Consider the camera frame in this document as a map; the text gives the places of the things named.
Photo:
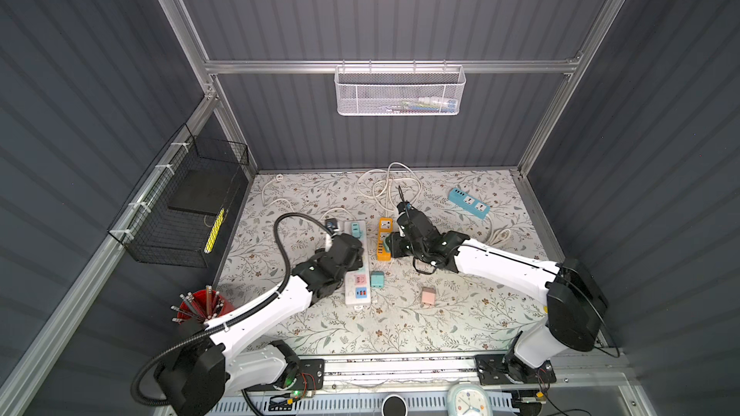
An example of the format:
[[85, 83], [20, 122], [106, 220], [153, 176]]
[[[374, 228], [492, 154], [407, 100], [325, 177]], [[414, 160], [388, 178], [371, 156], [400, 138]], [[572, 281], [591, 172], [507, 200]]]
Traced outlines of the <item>black pad in basket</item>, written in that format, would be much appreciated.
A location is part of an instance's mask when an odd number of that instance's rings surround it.
[[224, 208], [233, 176], [189, 169], [168, 201], [173, 211], [216, 217]]

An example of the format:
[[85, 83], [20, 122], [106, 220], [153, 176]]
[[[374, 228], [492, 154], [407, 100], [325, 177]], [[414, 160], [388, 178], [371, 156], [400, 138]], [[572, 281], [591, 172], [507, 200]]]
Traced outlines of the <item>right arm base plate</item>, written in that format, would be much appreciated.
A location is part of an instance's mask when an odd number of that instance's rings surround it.
[[508, 354], [476, 354], [473, 359], [483, 385], [552, 384], [557, 381], [549, 360], [539, 368], [532, 368]]

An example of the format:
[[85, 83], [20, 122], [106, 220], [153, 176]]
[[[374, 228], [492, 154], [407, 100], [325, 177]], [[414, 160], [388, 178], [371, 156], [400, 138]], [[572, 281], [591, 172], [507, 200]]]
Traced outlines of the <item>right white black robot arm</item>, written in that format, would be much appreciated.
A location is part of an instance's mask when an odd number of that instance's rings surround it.
[[527, 258], [481, 243], [457, 231], [440, 232], [408, 200], [397, 205], [399, 230], [385, 238], [394, 258], [409, 257], [437, 271], [481, 277], [536, 300], [545, 317], [520, 331], [496, 369], [513, 381], [544, 377], [553, 356], [591, 352], [604, 324], [608, 300], [578, 261]]

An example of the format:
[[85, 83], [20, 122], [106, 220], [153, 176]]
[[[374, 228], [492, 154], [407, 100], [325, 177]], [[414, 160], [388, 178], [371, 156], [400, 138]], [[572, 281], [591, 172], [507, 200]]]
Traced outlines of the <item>yellow marker in basket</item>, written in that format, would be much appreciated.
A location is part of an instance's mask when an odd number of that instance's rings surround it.
[[203, 252], [205, 254], [210, 254], [211, 252], [213, 252], [213, 248], [215, 247], [218, 240], [221, 227], [225, 221], [225, 217], [227, 217], [227, 211], [225, 211], [225, 208], [222, 208], [216, 216], [213, 225], [211, 225], [211, 231], [203, 248]]

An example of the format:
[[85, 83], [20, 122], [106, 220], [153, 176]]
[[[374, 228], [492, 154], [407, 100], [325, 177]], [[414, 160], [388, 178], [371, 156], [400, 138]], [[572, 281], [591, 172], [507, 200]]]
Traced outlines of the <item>black round knob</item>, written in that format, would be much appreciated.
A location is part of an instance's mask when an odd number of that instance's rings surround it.
[[396, 394], [391, 394], [383, 399], [381, 404], [381, 416], [408, 416], [409, 407], [406, 400]]

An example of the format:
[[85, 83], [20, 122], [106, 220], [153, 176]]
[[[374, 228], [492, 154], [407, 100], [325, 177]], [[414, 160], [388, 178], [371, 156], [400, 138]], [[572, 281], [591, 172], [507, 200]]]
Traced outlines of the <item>markers in white basket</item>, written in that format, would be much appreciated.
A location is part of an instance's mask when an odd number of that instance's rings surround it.
[[382, 110], [393, 114], [437, 113], [443, 115], [457, 115], [459, 113], [459, 100], [446, 97], [422, 97], [416, 99], [397, 100], [390, 105], [383, 106]]

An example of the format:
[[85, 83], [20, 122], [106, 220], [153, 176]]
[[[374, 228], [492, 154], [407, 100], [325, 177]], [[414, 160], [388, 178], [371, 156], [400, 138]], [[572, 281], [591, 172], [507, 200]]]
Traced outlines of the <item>blue power strip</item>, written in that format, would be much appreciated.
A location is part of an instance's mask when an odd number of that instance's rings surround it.
[[487, 204], [458, 188], [453, 188], [449, 192], [448, 199], [455, 205], [459, 206], [462, 210], [469, 212], [478, 219], [484, 220], [489, 214], [489, 206], [487, 206]]

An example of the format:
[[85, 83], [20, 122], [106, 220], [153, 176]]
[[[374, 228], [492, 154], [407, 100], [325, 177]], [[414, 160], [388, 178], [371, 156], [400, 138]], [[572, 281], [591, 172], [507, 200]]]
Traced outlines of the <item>pink plug adapter front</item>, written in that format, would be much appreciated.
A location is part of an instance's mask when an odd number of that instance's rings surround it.
[[437, 301], [437, 291], [433, 287], [422, 287], [420, 302], [423, 306], [435, 306]]

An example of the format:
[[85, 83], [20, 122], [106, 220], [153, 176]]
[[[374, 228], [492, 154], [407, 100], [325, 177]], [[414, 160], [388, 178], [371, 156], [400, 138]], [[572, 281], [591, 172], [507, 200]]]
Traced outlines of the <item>red pencil cup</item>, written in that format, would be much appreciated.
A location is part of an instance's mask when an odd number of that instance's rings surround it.
[[233, 312], [235, 307], [220, 291], [206, 285], [200, 291], [180, 294], [179, 304], [172, 305], [171, 310], [175, 312], [175, 317], [172, 319], [175, 324], [182, 324], [188, 320], [204, 323]]

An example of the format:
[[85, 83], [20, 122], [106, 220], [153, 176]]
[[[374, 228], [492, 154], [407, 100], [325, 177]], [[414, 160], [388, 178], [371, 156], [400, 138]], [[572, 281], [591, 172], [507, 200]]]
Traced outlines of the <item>floral table mat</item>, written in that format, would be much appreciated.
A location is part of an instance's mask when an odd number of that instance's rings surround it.
[[[489, 206], [484, 220], [448, 199], [458, 188]], [[241, 221], [219, 279], [220, 291], [235, 306], [275, 287], [283, 260], [273, 236], [275, 220], [306, 214], [318, 221], [364, 221], [367, 242], [377, 243], [379, 219], [392, 217], [408, 198], [442, 230], [456, 230], [497, 248], [543, 259], [543, 247], [510, 171], [409, 171], [390, 173], [261, 174], [247, 198]], [[279, 236], [293, 263], [323, 246], [325, 235], [313, 223], [291, 217]], [[479, 277], [417, 272], [410, 259], [370, 267], [385, 273], [385, 287], [371, 293], [371, 304], [354, 310], [337, 292], [266, 334], [299, 354], [391, 354], [504, 350], [520, 332], [543, 318], [541, 304], [513, 289]], [[420, 302], [422, 287], [437, 291], [435, 306]]]

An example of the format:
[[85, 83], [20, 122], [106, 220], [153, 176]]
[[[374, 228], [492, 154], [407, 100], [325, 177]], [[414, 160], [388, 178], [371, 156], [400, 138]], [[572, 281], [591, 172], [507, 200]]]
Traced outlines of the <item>orange power strip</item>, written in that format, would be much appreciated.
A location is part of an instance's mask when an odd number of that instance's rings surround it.
[[390, 262], [392, 259], [389, 246], [387, 245], [387, 237], [393, 233], [394, 221], [392, 218], [381, 218], [378, 224], [378, 239], [377, 239], [377, 260], [380, 262]]

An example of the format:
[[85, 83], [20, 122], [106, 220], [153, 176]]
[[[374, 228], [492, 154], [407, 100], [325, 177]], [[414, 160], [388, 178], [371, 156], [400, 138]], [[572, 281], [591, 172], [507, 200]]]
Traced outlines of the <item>white analog clock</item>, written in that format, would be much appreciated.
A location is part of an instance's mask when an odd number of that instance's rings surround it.
[[493, 416], [487, 392], [472, 383], [453, 385], [447, 393], [446, 408], [449, 416]]

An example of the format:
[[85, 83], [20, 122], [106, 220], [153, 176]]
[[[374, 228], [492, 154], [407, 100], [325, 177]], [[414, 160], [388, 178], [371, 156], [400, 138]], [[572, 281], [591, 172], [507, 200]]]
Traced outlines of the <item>white multicolour power strip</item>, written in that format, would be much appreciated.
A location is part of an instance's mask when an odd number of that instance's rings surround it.
[[370, 288], [370, 261], [367, 253], [366, 224], [364, 221], [347, 221], [344, 231], [360, 240], [362, 243], [362, 265], [360, 269], [350, 271], [345, 275], [344, 291], [345, 304], [362, 310], [371, 304]]

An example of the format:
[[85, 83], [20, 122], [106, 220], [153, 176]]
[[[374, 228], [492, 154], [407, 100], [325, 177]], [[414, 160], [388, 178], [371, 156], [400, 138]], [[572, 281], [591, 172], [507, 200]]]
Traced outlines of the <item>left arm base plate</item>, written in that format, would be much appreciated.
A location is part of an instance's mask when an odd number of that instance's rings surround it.
[[301, 359], [297, 368], [288, 367], [288, 371], [275, 383], [254, 385], [248, 388], [256, 391], [317, 391], [324, 386], [326, 362], [323, 359]]

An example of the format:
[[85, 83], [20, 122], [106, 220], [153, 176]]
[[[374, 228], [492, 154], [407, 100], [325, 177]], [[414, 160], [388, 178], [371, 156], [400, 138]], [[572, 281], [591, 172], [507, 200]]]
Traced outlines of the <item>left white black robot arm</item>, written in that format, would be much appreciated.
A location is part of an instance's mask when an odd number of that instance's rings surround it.
[[[331, 240], [293, 266], [279, 226], [299, 218], [313, 223]], [[277, 341], [257, 351], [248, 346], [289, 317], [331, 296], [346, 273], [362, 267], [362, 241], [335, 233], [306, 214], [279, 216], [273, 225], [277, 250], [283, 259], [278, 286], [221, 317], [200, 323], [189, 320], [177, 329], [177, 340], [144, 364], [130, 385], [132, 399], [142, 406], [169, 406], [178, 415], [205, 415], [229, 390], [261, 385], [288, 385], [300, 366], [291, 348]]]

